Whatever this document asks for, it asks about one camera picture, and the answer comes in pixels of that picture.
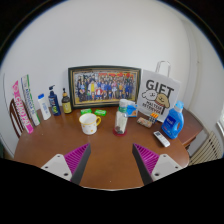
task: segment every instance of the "blue detergent bottle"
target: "blue detergent bottle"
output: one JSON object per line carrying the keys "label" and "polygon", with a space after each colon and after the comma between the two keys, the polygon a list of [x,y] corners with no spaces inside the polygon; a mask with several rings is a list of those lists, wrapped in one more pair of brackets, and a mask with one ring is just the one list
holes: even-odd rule
{"label": "blue detergent bottle", "polygon": [[57,95],[54,94],[53,87],[54,87],[54,85],[49,87],[49,90],[51,90],[51,91],[50,91],[50,95],[48,96],[48,99],[49,99],[49,102],[51,105],[51,110],[52,110],[53,115],[58,116],[58,115],[61,115],[61,110],[60,110],[60,107],[58,104]]}
{"label": "blue detergent bottle", "polygon": [[184,126],[183,108],[184,103],[178,100],[162,124],[162,130],[171,139],[176,138]]}

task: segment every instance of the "white mug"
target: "white mug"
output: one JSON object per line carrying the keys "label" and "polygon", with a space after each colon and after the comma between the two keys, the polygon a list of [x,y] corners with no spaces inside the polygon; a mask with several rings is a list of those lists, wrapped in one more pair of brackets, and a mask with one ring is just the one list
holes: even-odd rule
{"label": "white mug", "polygon": [[92,135],[97,131],[97,126],[100,124],[101,118],[95,114],[87,113],[79,118],[79,122],[81,123],[82,131],[86,135]]}

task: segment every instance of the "plastic bottle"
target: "plastic bottle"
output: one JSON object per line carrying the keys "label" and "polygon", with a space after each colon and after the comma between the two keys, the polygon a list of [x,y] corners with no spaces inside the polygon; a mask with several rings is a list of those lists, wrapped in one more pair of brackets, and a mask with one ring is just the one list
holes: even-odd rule
{"label": "plastic bottle", "polygon": [[54,87],[54,85],[49,87],[49,90],[51,90],[51,91],[50,91],[50,95],[48,96],[48,99],[49,99],[49,102],[51,105],[52,113],[54,114],[54,116],[58,116],[58,115],[61,115],[61,110],[60,110],[60,107],[58,104],[57,95],[54,94],[54,91],[52,90],[53,87]]}
{"label": "plastic bottle", "polygon": [[51,117],[51,113],[48,109],[47,101],[43,93],[38,96],[38,102],[40,104],[40,110],[43,115],[43,119],[47,120],[49,117]]}
{"label": "plastic bottle", "polygon": [[121,99],[118,111],[116,112],[115,127],[114,127],[115,135],[122,136],[126,134],[126,128],[128,122],[127,107],[128,107],[127,100]]}
{"label": "plastic bottle", "polygon": [[162,130],[171,139],[176,138],[184,126],[183,107],[184,103],[178,100],[162,124]]}
{"label": "plastic bottle", "polygon": [[70,98],[68,97],[67,93],[65,92],[65,88],[63,88],[63,98],[61,100],[62,102],[62,107],[64,110],[65,114],[69,114],[72,112],[72,107],[71,107],[71,102],[70,102]]}

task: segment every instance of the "picture frame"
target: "picture frame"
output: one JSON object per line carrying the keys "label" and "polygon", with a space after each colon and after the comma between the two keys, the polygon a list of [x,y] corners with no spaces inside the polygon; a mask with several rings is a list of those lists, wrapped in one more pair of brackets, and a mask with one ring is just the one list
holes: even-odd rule
{"label": "picture frame", "polygon": [[141,69],[124,66],[68,68],[72,109],[118,106],[120,99],[137,102]]}

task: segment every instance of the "white bottle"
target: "white bottle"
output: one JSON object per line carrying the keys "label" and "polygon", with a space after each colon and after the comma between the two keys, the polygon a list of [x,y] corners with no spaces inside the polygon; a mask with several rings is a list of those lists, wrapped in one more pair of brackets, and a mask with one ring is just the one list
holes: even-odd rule
{"label": "white bottle", "polygon": [[47,101],[45,100],[43,93],[38,96],[38,102],[40,104],[40,110],[42,112],[43,118],[44,120],[47,120],[51,116],[51,113],[48,109]]}
{"label": "white bottle", "polygon": [[127,114],[128,102],[125,99],[121,99],[119,103],[119,109],[116,112],[115,127],[114,130],[119,135],[124,135],[126,132],[128,114]]}

